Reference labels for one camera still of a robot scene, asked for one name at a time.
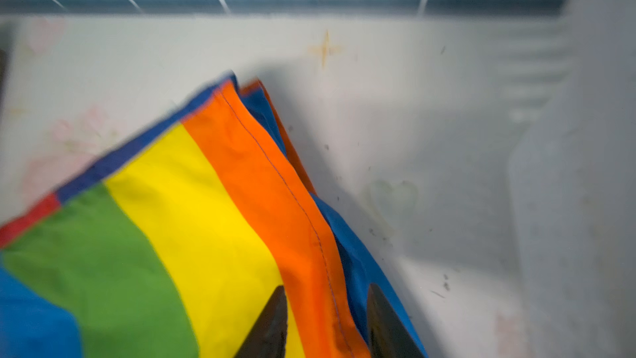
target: yellow stripe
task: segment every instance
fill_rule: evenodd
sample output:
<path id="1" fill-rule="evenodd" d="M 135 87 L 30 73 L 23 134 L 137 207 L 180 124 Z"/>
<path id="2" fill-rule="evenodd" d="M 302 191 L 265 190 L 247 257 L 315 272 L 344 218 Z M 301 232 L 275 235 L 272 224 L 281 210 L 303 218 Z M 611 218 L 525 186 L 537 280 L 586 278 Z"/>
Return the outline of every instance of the yellow stripe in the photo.
<path id="1" fill-rule="evenodd" d="M 200 356 L 233 357 L 282 278 L 195 141 L 179 124 L 105 185 L 171 275 Z M 288 308 L 287 357 L 304 357 Z"/>

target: folded cloth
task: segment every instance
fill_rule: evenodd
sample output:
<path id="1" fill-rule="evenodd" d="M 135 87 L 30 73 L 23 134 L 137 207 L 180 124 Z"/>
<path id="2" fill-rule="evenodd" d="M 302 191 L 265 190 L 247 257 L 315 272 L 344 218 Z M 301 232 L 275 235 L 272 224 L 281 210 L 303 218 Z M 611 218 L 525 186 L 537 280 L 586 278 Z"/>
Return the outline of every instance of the folded cloth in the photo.
<path id="1" fill-rule="evenodd" d="M 426 356 L 424 346 L 417 336 L 417 332 L 404 306 L 402 306 L 402 302 L 378 263 L 342 216 L 316 195 L 314 186 L 311 184 L 300 157 L 291 144 L 287 131 L 282 125 L 281 118 L 278 116 L 265 86 L 260 81 L 255 81 L 241 89 L 240 97 L 250 114 L 266 129 L 277 142 L 276 144 L 281 151 L 287 156 L 296 172 L 298 172 L 300 179 L 305 183 L 305 187 L 310 191 L 318 209 L 320 209 L 325 220 L 329 223 L 331 231 L 336 238 L 338 252 L 345 271 L 346 297 L 349 308 L 362 337 L 369 342 L 366 325 L 367 295 L 370 284 L 376 283 L 389 300 L 404 328 Z"/>
<path id="2" fill-rule="evenodd" d="M 1 356 L 232 357 L 284 285 L 287 357 L 369 357 L 331 229 L 237 90 L 207 88 L 0 229 Z"/>

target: green stripe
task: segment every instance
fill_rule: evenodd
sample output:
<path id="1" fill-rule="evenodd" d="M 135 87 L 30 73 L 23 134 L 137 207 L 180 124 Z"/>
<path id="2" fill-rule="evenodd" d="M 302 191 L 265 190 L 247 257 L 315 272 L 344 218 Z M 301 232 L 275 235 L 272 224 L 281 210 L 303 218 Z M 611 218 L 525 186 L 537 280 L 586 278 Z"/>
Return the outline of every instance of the green stripe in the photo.
<path id="1" fill-rule="evenodd" d="M 3 251 L 4 266 L 73 314 L 85 357 L 198 356 L 172 279 L 103 184 Z"/>

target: orange stripe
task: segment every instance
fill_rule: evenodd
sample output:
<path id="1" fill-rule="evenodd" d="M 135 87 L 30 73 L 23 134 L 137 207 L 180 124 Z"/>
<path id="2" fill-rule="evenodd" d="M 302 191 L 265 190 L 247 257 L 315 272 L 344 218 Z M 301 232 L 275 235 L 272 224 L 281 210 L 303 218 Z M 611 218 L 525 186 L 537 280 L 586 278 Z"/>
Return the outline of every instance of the orange stripe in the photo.
<path id="1" fill-rule="evenodd" d="M 276 108 L 274 108 L 272 99 L 270 98 L 270 95 L 267 93 L 267 90 L 265 89 L 265 86 L 263 85 L 263 83 L 260 80 L 256 79 L 254 82 L 250 83 L 249 86 L 242 88 L 240 91 L 240 95 L 248 96 L 250 95 L 251 92 L 253 92 L 257 88 L 263 89 L 263 92 L 265 93 L 265 98 L 267 99 L 267 102 L 270 103 L 270 107 L 272 108 L 272 112 L 274 113 L 274 118 L 276 119 L 276 125 L 278 126 L 279 132 L 281 133 L 282 142 L 285 145 L 285 150 L 287 151 L 287 160 L 291 163 L 291 165 L 296 170 L 298 177 L 300 177 L 300 180 L 303 182 L 303 184 L 305 184 L 305 188 L 307 188 L 307 191 L 316 195 L 316 190 L 314 189 L 314 185 L 312 184 L 311 179 L 309 179 L 309 175 L 307 175 L 307 172 L 305 171 L 305 168 L 303 167 L 303 163 L 300 162 L 300 156 L 298 156 L 296 149 L 291 144 L 290 136 L 288 136 L 287 131 L 285 131 L 285 126 L 283 126 L 281 122 L 281 118 L 278 116 L 278 112 L 276 112 Z"/>
<path id="2" fill-rule="evenodd" d="M 307 358 L 369 358 L 336 242 L 313 199 L 231 83 L 183 122 L 278 265 Z"/>

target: stitching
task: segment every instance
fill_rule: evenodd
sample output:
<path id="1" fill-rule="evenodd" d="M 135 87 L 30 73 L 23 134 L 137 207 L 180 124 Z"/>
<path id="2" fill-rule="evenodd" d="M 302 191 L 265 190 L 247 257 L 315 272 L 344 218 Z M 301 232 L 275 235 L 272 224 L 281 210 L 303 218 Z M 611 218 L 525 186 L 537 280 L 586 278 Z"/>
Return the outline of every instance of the stitching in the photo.
<path id="1" fill-rule="evenodd" d="M 265 150 L 263 149 L 263 147 L 261 147 L 261 144 L 258 142 L 258 140 L 256 139 L 256 137 L 254 137 L 254 135 L 252 134 L 251 131 L 249 131 L 245 125 L 243 124 L 243 122 L 240 120 L 239 116 L 236 114 L 236 111 L 234 111 L 234 108 L 232 107 L 232 105 L 230 104 L 230 102 L 225 98 L 225 95 L 223 94 L 222 91 L 220 91 L 221 97 L 223 97 L 223 100 L 225 100 L 225 103 L 228 105 L 228 107 L 232 110 L 232 113 L 234 114 L 234 117 L 237 119 L 237 121 L 239 121 L 239 123 L 241 124 L 241 126 L 243 126 L 243 129 L 245 131 L 247 131 L 247 133 L 252 137 L 252 139 L 254 140 L 254 142 L 256 142 L 256 145 L 258 145 L 258 147 L 261 149 L 261 152 L 263 153 L 263 155 L 265 155 L 265 159 L 267 159 L 267 162 L 269 162 L 272 165 L 272 168 L 274 168 L 274 170 L 276 171 L 276 173 L 279 175 L 279 177 L 281 178 L 283 184 L 285 184 L 285 187 L 287 187 L 287 190 L 290 192 L 291 196 L 294 198 L 294 201 L 296 201 L 296 204 L 298 205 L 298 207 L 300 208 L 300 210 L 303 211 L 303 213 L 305 214 L 305 217 L 307 218 L 307 220 L 309 221 L 309 225 L 311 226 L 314 235 L 316 235 L 316 239 L 318 239 L 318 247 L 320 248 L 320 253 L 322 256 L 322 263 L 324 264 L 324 271 L 327 274 L 327 281 L 329 283 L 329 291 L 331 293 L 331 300 L 333 301 L 333 307 L 336 310 L 336 317 L 338 318 L 338 327 L 340 328 L 340 333 L 342 334 L 342 338 L 345 340 L 345 344 L 346 347 L 349 349 L 349 353 L 351 354 L 352 357 L 355 358 L 354 352 L 351 349 L 351 346 L 349 345 L 349 342 L 346 340 L 346 336 L 345 336 L 345 332 L 342 329 L 342 322 L 340 320 L 340 312 L 338 311 L 338 305 L 336 304 L 336 296 L 333 292 L 333 287 L 331 286 L 331 277 L 329 275 L 329 269 L 327 267 L 327 259 L 324 257 L 324 251 L 322 250 L 322 242 L 320 241 L 320 236 L 318 236 L 318 232 L 316 231 L 316 229 L 314 228 L 314 223 L 312 223 L 312 220 L 309 218 L 309 215 L 307 214 L 307 212 L 305 211 L 305 208 L 303 208 L 303 206 L 300 204 L 300 202 L 298 202 L 298 199 L 296 198 L 296 195 L 294 195 L 293 191 L 291 191 L 290 186 L 287 184 L 287 182 L 285 181 L 285 179 L 282 177 L 281 172 L 278 171 L 278 169 L 276 168 L 276 166 L 274 165 L 274 163 L 272 163 L 272 160 L 267 156 Z"/>

